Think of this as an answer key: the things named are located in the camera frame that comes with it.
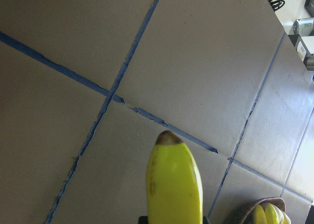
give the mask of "brown banana tip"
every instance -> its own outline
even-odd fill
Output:
[[[182,142],[183,141],[179,137],[169,130],[162,132],[156,140],[156,144],[158,145],[175,145]]]

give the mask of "wicker basket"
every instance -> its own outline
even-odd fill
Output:
[[[271,198],[263,198],[258,201],[256,201],[253,204],[245,205],[238,209],[234,216],[232,217],[232,220],[230,224],[244,224],[247,217],[250,215],[250,213],[253,211],[253,209],[260,203],[268,202],[272,203],[275,206],[277,206],[281,211],[286,211],[285,202],[282,198],[279,197],[271,197]]]

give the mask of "black cord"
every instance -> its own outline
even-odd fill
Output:
[[[284,0],[268,0],[268,2],[274,12],[282,8],[286,3]]]

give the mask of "label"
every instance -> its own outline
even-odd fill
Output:
[[[298,54],[299,54],[301,60],[304,61],[304,58],[305,58],[305,56],[306,56],[306,50],[305,50],[305,48],[303,47],[303,45],[302,45],[301,42],[299,42],[298,48],[297,48],[296,50],[297,50],[297,52],[298,52]]]

